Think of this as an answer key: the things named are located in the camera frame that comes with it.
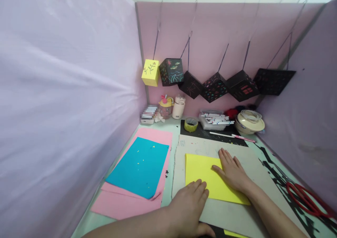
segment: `black paper lantern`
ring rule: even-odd
[[[203,91],[203,85],[190,72],[184,74],[184,82],[178,83],[179,89],[195,99]]]
[[[229,93],[239,102],[260,94],[254,81],[243,70],[229,78],[227,84]]]
[[[172,86],[184,81],[181,59],[165,59],[159,66],[163,86]]]
[[[219,72],[215,73],[215,75],[205,81],[203,86],[204,90],[201,92],[201,96],[209,103],[228,93],[227,82]]]
[[[259,69],[254,78],[262,95],[279,96],[296,71]]]

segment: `pink marker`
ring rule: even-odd
[[[241,136],[238,136],[238,135],[235,135],[235,134],[232,134],[232,136],[235,137],[235,138],[241,139],[241,140],[245,140],[245,141],[249,141],[249,142],[253,142],[253,143],[256,142],[255,140],[251,140],[251,139],[241,137]]]

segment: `blue paper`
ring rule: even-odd
[[[137,137],[106,181],[150,199],[156,193],[168,150],[168,145]]]

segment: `yellow paper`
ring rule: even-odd
[[[233,233],[233,232],[228,231],[228,230],[225,230],[225,229],[224,229],[224,232],[225,232],[225,235],[229,235],[229,236],[232,236],[232,237],[249,238],[249,237],[247,237],[247,236],[243,236],[243,235],[241,235],[241,234]]]
[[[158,87],[159,61],[149,59],[145,60],[141,78],[145,85]]]
[[[206,188],[210,191],[209,198],[250,205],[246,195],[225,184],[221,177],[211,169],[212,165],[221,167],[220,159],[186,154],[186,185],[201,179],[207,183]]]

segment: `scissors handle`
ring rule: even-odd
[[[286,186],[287,186],[287,191],[288,191],[289,195],[300,206],[300,208],[302,208],[305,212],[307,212],[310,215],[317,216],[317,217],[319,217],[319,216],[324,216],[324,217],[327,217],[327,218],[332,217],[332,213],[330,212],[329,206],[326,205],[320,198],[316,197],[311,191],[307,190],[302,185],[292,184],[290,182],[287,182]],[[304,207],[295,198],[293,192],[290,189],[292,189],[310,207],[310,209],[307,209],[306,207]],[[327,214],[322,212],[307,194],[311,195],[325,209]]]

